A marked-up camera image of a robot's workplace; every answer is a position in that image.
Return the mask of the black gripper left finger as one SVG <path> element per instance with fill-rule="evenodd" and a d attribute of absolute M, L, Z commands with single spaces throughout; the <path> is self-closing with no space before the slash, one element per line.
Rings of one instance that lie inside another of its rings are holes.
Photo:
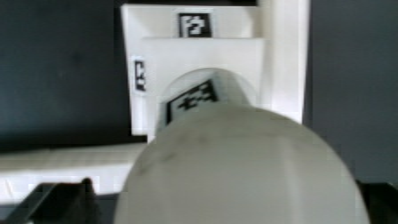
<path fill-rule="evenodd" d="M 92 180 L 40 183 L 0 224 L 101 224 Z"/>

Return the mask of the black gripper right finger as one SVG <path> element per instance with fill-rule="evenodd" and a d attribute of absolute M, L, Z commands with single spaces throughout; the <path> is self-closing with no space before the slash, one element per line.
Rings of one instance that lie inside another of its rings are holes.
<path fill-rule="evenodd" d="M 369 223 L 398 224 L 398 183 L 357 182 L 364 198 Z"/>

